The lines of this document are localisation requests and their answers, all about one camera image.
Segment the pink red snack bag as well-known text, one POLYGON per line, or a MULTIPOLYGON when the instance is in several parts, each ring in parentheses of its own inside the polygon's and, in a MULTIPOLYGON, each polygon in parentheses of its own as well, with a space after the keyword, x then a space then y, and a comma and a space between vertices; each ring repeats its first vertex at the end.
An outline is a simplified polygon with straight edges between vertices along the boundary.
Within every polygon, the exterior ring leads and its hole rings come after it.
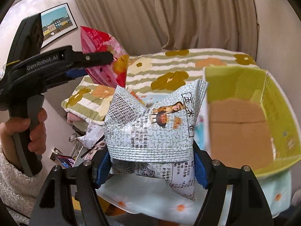
POLYGON ((81 46, 87 61, 85 70, 93 83, 125 87, 129 55, 115 37, 81 27, 81 46))

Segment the white grey corn snack bag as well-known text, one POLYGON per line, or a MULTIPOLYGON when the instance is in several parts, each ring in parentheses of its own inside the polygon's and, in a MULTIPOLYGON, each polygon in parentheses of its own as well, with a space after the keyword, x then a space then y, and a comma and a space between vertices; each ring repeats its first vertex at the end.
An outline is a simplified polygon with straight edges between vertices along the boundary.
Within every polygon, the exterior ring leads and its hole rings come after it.
POLYGON ((207 87, 197 79, 151 107, 117 87, 103 126, 110 173, 163 179, 173 192, 194 201, 193 141, 207 87))

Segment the white fuzzy left sleeve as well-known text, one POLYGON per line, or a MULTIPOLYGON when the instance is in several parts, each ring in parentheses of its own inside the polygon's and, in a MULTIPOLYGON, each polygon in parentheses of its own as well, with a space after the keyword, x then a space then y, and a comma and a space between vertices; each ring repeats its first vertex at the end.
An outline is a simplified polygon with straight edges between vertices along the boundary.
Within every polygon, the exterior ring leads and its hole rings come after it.
POLYGON ((36 197, 47 177, 46 170, 30 178, 10 164, 1 152, 0 173, 1 199, 6 209, 16 223, 28 225, 36 197))

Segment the framed houses picture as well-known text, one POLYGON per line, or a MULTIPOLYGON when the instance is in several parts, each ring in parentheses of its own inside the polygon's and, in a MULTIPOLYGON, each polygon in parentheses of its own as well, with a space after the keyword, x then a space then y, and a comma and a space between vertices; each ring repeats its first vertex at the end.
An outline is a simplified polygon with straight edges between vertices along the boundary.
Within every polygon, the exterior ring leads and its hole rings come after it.
POLYGON ((41 13, 42 48, 78 28, 68 3, 54 6, 41 13))

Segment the small white snack packet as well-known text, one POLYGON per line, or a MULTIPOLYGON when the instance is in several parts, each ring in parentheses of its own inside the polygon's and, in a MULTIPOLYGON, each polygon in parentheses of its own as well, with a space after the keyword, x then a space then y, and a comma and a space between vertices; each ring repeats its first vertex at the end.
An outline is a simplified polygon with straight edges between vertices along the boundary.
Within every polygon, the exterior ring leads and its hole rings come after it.
POLYGON ((88 127, 86 134, 81 137, 77 137, 76 140, 90 150, 101 138, 104 136, 104 131, 101 125, 91 122, 88 127))

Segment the striped floral quilt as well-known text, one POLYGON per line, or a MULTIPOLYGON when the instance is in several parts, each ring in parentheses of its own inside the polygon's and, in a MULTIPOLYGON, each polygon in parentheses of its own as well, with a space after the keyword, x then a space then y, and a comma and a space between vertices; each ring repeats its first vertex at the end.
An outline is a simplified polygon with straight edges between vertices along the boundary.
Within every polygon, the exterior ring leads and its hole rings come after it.
MULTIPOLYGON (((150 106, 157 98, 203 77, 206 66, 247 65, 255 67, 248 54, 220 48, 189 49, 130 57, 126 88, 141 103, 150 106)), ((85 76, 62 108, 87 123, 102 124, 114 89, 93 83, 85 76)))

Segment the beige curtain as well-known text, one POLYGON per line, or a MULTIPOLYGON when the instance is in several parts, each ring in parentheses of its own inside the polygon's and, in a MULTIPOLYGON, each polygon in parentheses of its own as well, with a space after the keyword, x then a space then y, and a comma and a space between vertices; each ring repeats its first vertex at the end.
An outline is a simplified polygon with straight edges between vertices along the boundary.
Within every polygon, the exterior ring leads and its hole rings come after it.
POLYGON ((87 25, 131 55, 223 48, 257 55, 254 0, 75 0, 87 25))

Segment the green cardboard box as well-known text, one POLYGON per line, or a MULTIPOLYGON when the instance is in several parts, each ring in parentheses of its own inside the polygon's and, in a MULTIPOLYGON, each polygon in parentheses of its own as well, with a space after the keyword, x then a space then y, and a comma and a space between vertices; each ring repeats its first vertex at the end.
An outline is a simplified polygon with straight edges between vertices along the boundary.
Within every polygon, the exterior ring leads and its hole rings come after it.
POLYGON ((209 154, 229 167, 251 167, 257 177, 300 160, 300 126, 275 78, 257 67, 204 69, 209 154))

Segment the light blue daisy tablecloth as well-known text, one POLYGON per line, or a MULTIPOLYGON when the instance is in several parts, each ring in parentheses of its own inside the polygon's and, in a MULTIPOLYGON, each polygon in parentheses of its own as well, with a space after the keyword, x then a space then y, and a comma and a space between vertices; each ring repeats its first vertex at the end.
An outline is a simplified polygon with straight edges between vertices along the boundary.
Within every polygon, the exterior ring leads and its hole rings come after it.
MULTIPOLYGON (((288 168, 280 173, 260 177, 259 183, 273 217, 289 208, 292 185, 288 168)), ((204 202, 206 190, 196 184, 196 200, 192 201, 172 192, 163 180, 125 174, 109 178, 97 190, 97 195, 128 213, 142 213, 191 225, 204 202)))

